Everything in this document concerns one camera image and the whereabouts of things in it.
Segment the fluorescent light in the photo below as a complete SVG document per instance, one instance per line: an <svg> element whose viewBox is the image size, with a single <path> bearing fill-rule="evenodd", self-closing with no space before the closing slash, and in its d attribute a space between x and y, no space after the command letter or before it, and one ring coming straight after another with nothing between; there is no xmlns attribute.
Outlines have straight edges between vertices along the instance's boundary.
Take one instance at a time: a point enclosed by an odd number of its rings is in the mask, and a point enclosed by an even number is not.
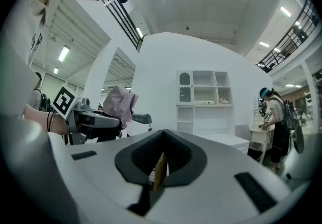
<svg viewBox="0 0 322 224"><path fill-rule="evenodd" d="M288 12L285 7L281 7L281 10L283 13L285 13L288 17L290 17L292 14L290 12Z"/></svg>
<svg viewBox="0 0 322 224"><path fill-rule="evenodd" d="M142 34L142 32L141 32L140 28L136 28L136 30L137 30L137 32L139 33L139 35L141 36L141 38L142 38L142 37L143 37L143 34Z"/></svg>
<svg viewBox="0 0 322 224"><path fill-rule="evenodd" d="M67 53L69 52L70 48L68 48L67 46L64 46L60 55L59 55L59 58L58 60L63 62L64 61L64 58L66 57Z"/></svg>
<svg viewBox="0 0 322 224"><path fill-rule="evenodd" d="M270 45L264 43L264 42L260 42L261 45L265 46L265 47L269 47Z"/></svg>

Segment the pink cloth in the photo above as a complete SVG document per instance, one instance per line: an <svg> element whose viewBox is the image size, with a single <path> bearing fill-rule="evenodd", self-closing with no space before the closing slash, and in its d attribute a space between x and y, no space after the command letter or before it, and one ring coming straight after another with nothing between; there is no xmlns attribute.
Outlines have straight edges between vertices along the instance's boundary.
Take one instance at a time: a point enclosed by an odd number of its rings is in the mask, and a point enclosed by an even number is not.
<svg viewBox="0 0 322 224"><path fill-rule="evenodd" d="M103 103L103 111L121 119L122 129L125 129L126 123L132 121L131 109L133 109L138 98L138 95L131 93L128 89L115 86Z"/></svg>

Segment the black shorts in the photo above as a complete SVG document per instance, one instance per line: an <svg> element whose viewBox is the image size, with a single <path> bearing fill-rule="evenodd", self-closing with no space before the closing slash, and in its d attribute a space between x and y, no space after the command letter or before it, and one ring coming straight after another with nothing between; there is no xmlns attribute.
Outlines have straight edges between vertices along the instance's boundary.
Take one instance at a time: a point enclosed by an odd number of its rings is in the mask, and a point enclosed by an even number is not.
<svg viewBox="0 0 322 224"><path fill-rule="evenodd" d="M278 163L282 156L286 156L289 146L290 131L283 121L277 122L274 129L274 138L271 151L271 161Z"/></svg>

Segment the white curved partition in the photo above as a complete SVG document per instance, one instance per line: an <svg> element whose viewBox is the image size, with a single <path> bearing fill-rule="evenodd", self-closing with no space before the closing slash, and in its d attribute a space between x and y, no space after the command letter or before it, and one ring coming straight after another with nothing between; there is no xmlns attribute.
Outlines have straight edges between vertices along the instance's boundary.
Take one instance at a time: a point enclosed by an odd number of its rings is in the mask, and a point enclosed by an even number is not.
<svg viewBox="0 0 322 224"><path fill-rule="evenodd" d="M132 92L139 95L134 111L152 116L152 128L177 129L178 70L226 71L233 100L233 125L253 122L254 99L262 87L272 88L268 74L248 59L218 44L175 33L146 36L135 69ZM133 122L130 135L147 128Z"/></svg>

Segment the backpack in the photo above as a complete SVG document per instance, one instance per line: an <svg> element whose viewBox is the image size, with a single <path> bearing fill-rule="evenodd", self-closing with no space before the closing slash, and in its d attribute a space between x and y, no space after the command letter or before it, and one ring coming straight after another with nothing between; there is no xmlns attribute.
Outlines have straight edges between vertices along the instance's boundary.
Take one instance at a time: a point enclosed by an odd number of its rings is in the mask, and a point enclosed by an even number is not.
<svg viewBox="0 0 322 224"><path fill-rule="evenodd" d="M294 130L294 132L292 133L294 148L299 154L302 153L304 150L304 137L294 107L288 100L283 101L283 104L276 98L272 98L271 100L278 101L283 106L284 120L287 128L289 130Z"/></svg>
<svg viewBox="0 0 322 224"><path fill-rule="evenodd" d="M35 89L35 91L39 91L41 94L39 110L44 112L50 112L52 109L52 106L50 105L50 99L47 98L45 94L41 93L39 89Z"/></svg>

